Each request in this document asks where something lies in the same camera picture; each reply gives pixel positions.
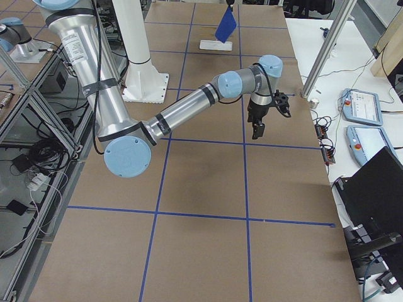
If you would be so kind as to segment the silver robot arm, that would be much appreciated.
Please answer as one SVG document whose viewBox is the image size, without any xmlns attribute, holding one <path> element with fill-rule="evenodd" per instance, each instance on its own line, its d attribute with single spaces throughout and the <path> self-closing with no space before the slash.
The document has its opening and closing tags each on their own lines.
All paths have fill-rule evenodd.
<svg viewBox="0 0 403 302">
<path fill-rule="evenodd" d="M 91 54 L 109 54 L 103 45 L 103 31 L 94 1 L 36 1 L 49 29 L 59 35 L 70 62 L 74 65 L 87 60 Z M 120 32 L 128 58 L 148 58 L 149 44 L 145 33 L 140 1 L 113 1 Z M 19 18 L 1 20 L 1 47 L 10 51 L 13 47 L 31 43 L 32 37 Z"/>
<path fill-rule="evenodd" d="M 143 173 L 151 160 L 151 148 L 160 138 L 223 98 L 250 95 L 253 138 L 262 137 L 262 119 L 271 107 L 288 111 L 287 97 L 276 90 L 283 62 L 277 56 L 264 55 L 245 69 L 215 76 L 151 119 L 134 120 L 126 100 L 160 102 L 168 82 L 168 75 L 158 72 L 151 62 L 139 2 L 113 3 L 129 61 L 125 89 L 118 84 L 110 49 L 102 41 L 94 1 L 39 1 L 38 5 L 48 28 L 59 36 L 67 52 L 99 125 L 96 133 L 104 147 L 105 164 L 116 176 Z"/>
</svg>

